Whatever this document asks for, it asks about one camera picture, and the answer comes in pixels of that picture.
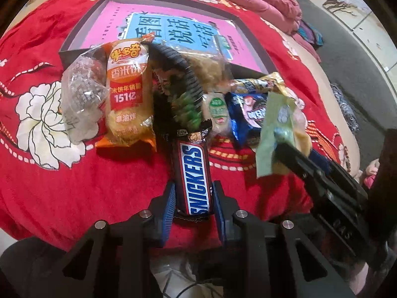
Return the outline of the light green snack packet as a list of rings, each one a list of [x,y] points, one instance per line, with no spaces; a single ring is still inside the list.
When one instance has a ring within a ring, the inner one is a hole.
[[[280,143],[288,143],[309,156],[312,141],[306,133],[307,120],[293,98],[270,92],[267,98],[261,138],[256,149],[256,177],[273,174],[286,175],[289,169],[276,159],[275,149]]]

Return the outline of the Snickers chocolate bar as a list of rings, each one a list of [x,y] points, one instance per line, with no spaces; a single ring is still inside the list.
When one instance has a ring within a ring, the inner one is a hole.
[[[211,120],[204,120],[197,132],[183,135],[179,131],[172,141],[176,210],[188,219],[212,213],[213,184],[207,144],[212,127]]]

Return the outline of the green pea snack packet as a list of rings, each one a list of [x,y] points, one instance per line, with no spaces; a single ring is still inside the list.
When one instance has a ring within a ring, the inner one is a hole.
[[[169,46],[149,42],[147,48],[151,68],[167,97],[174,121],[189,133],[199,131],[203,89],[191,64]]]

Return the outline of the clear candy packet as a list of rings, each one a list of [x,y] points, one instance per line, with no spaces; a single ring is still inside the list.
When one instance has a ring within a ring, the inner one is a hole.
[[[106,54],[93,48],[79,55],[61,78],[61,112],[72,144],[94,138],[104,115],[101,109],[106,87]]]

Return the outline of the blue Oreo cookie packet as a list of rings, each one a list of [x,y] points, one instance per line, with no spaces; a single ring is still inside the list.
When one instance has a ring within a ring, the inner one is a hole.
[[[229,92],[225,101],[231,120],[232,135],[240,147],[256,146],[266,114],[268,94]]]

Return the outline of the yellow cartoon snack packet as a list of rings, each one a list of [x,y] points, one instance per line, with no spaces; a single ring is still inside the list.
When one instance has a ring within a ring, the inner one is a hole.
[[[258,79],[233,79],[230,81],[230,92],[236,94],[265,94],[275,92],[298,100],[296,93],[288,88],[278,72],[273,72]]]

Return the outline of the patterned grey pillow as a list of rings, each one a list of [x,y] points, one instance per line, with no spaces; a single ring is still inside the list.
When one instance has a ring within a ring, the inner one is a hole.
[[[342,91],[335,85],[331,83],[331,89],[334,97],[338,103],[338,106],[342,112],[342,115],[349,127],[349,130],[355,135],[359,131],[359,124],[351,105],[347,102]]]

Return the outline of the small white green packet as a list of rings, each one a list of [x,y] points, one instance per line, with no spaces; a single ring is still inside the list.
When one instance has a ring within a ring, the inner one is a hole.
[[[202,96],[202,115],[212,121],[213,135],[227,136],[231,132],[231,120],[225,97],[222,93],[208,93]]]

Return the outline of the red floral blanket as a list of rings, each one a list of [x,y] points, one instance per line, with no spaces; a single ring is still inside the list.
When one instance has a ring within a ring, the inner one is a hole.
[[[160,195],[172,174],[169,147],[78,145],[60,112],[59,49],[95,0],[48,0],[1,38],[1,228],[68,250],[98,219],[116,223]],[[316,80],[283,37],[252,11],[227,10],[251,30],[298,96],[315,150],[344,165],[347,147],[327,115]]]

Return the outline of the grey padded headboard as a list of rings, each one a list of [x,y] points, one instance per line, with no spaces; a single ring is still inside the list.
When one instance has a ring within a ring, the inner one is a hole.
[[[324,44],[317,49],[331,84],[342,92],[361,126],[380,131],[396,127],[396,101],[370,56],[352,34],[310,0],[298,0],[303,20],[317,29]]]

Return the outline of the clear bag of crackers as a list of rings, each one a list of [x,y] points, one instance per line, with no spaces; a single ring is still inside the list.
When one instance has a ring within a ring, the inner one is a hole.
[[[230,81],[233,79],[230,65],[219,53],[211,54],[179,46],[175,49],[188,61],[204,93],[226,94],[230,91]]]

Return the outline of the blue purple folded clothes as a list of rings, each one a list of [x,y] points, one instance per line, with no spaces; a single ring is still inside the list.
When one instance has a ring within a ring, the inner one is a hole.
[[[298,34],[309,44],[314,47],[321,47],[324,45],[324,40],[322,34],[315,29],[311,24],[301,20]]]

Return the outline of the grey shallow box tray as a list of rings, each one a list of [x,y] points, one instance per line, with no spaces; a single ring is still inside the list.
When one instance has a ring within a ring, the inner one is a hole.
[[[258,77],[277,69],[236,15],[193,0],[99,0],[71,30],[59,56],[68,67],[89,48],[151,32],[156,43],[222,56],[236,78]]]

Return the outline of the orange rice cracker packet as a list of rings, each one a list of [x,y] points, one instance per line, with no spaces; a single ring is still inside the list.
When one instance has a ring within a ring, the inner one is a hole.
[[[140,38],[103,44],[106,54],[105,106],[107,133],[96,142],[97,148],[130,147],[142,141],[156,148],[153,130],[153,75],[147,44],[150,32]]]

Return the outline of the pink and blue book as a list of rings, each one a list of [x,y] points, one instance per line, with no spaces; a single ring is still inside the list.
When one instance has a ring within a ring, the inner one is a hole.
[[[140,38],[153,32],[154,41],[216,54],[235,65],[267,73],[249,41],[232,20],[172,7],[110,0],[82,40],[88,48],[114,40]]]

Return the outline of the floral wall painting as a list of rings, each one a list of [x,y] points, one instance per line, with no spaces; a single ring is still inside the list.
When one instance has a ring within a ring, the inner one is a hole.
[[[322,6],[350,30],[358,27],[372,13],[364,0],[326,0]]]

